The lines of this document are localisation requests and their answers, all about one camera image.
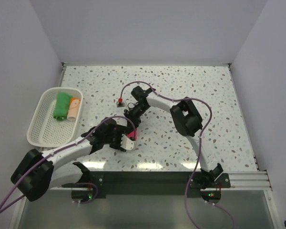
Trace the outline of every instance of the white basket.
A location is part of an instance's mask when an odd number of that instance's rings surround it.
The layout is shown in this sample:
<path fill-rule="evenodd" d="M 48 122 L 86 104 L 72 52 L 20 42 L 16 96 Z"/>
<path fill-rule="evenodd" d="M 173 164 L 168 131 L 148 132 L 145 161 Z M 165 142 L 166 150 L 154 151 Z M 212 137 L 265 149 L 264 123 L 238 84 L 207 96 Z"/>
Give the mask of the white basket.
<path fill-rule="evenodd" d="M 58 92 L 66 92 L 81 100 L 75 121 L 57 121 L 53 117 Z M 82 92 L 75 88 L 53 87 L 45 91 L 36 107 L 27 139 L 33 146 L 58 147 L 73 140 L 82 110 Z"/>

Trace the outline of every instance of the purple cable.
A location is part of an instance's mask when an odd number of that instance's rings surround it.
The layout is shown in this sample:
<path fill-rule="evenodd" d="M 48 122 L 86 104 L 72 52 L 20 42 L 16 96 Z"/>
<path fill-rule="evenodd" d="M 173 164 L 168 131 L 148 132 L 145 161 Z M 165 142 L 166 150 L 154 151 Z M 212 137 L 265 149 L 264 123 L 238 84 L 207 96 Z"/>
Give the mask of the purple cable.
<path fill-rule="evenodd" d="M 126 119 L 128 122 L 130 122 L 130 124 L 133 127 L 133 130 L 135 131 L 135 126 L 133 124 L 133 122 L 129 119 L 126 118 L 124 116 L 120 116 L 120 115 L 116 115 L 116 116 L 111 116 L 109 118 L 105 118 L 104 120 L 102 120 L 93 130 L 91 130 L 86 137 L 84 137 L 83 139 L 81 139 L 80 141 L 78 141 L 77 144 L 82 143 L 85 139 L 87 139 L 89 137 L 89 135 L 93 134 L 95 132 L 95 130 L 97 130 L 104 122 L 106 122 L 107 120 L 111 119 L 111 118 L 123 118 Z M 4 212 L 6 209 L 8 209 L 10 206 L 12 206 L 13 204 L 15 204 L 17 201 L 19 201 L 20 199 L 22 199 L 24 197 L 24 195 L 22 195 L 21 197 L 15 199 L 14 201 L 12 201 L 11 203 L 9 203 L 7 206 L 3 207 L 3 205 L 6 203 L 6 201 L 10 198 L 10 196 L 12 195 L 12 193 L 15 191 L 15 189 L 18 187 L 18 185 L 21 183 L 21 181 L 33 170 L 35 169 L 37 166 L 39 166 L 40 164 L 42 164 L 45 160 L 47 160 L 49 157 L 59 153 L 62 150 L 68 149 L 70 147 L 75 146 L 76 143 L 70 144 L 70 145 L 66 145 L 62 148 L 59 148 L 57 150 L 55 150 L 53 152 L 53 154 L 49 154 L 46 157 L 44 157 L 42 160 L 40 160 L 39 162 L 37 162 L 36 164 L 34 164 L 31 168 L 29 168 L 28 171 L 26 171 L 26 173 L 24 173 L 22 175 L 22 177 L 20 177 L 20 179 L 15 183 L 15 185 L 12 187 L 12 189 L 7 193 L 6 197 L 3 199 L 3 201 L 0 203 L 0 213 Z"/>
<path fill-rule="evenodd" d="M 191 176 L 190 176 L 190 178 L 189 178 L 189 180 L 188 180 L 188 182 L 187 182 L 187 184 L 186 184 L 185 194 L 184 194 L 184 206 L 185 206 L 185 211 L 186 211 L 186 213 L 187 213 L 187 215 L 188 215 L 190 221 L 195 225 L 195 227 L 197 227 L 198 229 L 201 229 L 201 227 L 193 220 L 193 218 L 191 217 L 190 212 L 189 212 L 189 210 L 188 210 L 188 206 L 187 206 L 187 192 L 188 192 L 188 189 L 189 189 L 189 186 L 190 186 L 190 183 L 191 183 L 191 179 L 193 179 L 193 177 L 194 177 L 194 175 L 195 175 L 195 172 L 196 172 L 196 170 L 197 170 L 198 164 L 199 164 L 199 160 L 200 160 L 200 156 L 201 156 L 201 147 L 202 147 L 202 134 L 203 134 L 204 130 L 206 129 L 206 127 L 207 127 L 207 126 L 210 124 L 210 122 L 211 122 L 211 119 L 212 119 L 212 116 L 213 116 L 212 109 L 211 109 L 211 107 L 210 107 L 210 105 L 209 105 L 208 103 L 206 103 L 205 101 L 203 101 L 203 100 L 201 100 L 201 99 L 196 99 L 196 98 L 171 99 L 171 98 L 165 97 L 165 96 L 163 96 L 163 95 L 157 93 L 149 83 L 144 82 L 144 81 L 133 81 L 133 82 L 130 82 L 130 83 L 126 84 L 126 85 L 123 87 L 122 91 L 121 91 L 121 96 L 120 96 L 120 98 L 122 98 L 124 89 L 125 89 L 127 86 L 129 86 L 129 85 L 131 85 L 131 84 L 133 84 L 133 83 L 143 83 L 143 84 L 149 86 L 149 87 L 151 88 L 152 92 L 154 92 L 154 93 L 155 93 L 157 96 L 159 96 L 160 98 L 163 98 L 163 99 L 166 99 L 166 100 L 169 100 L 169 101 L 172 101 L 172 102 L 180 102 L 180 101 L 186 101 L 186 100 L 199 101 L 199 102 L 203 103 L 203 104 L 209 109 L 209 111 L 210 111 L 209 120 L 206 122 L 206 124 L 205 124 L 204 127 L 202 128 L 202 130 L 201 130 L 201 132 L 200 132 L 200 135 L 199 135 L 199 151 L 198 151 L 197 163 L 196 163 L 195 168 L 194 168 L 194 170 L 193 170 L 193 172 L 192 172 L 192 174 L 191 174 Z M 223 211 L 225 211 L 225 212 L 230 216 L 230 218 L 231 218 L 231 220 L 232 220 L 232 223 L 233 223 L 233 229 L 235 229 L 235 220 L 234 220 L 234 217 L 232 216 L 232 214 L 231 214 L 228 210 L 226 210 L 225 208 L 223 208 L 223 207 L 220 206 L 220 205 L 215 205 L 215 206 L 218 207 L 218 208 L 220 208 L 220 209 L 222 209 Z"/>

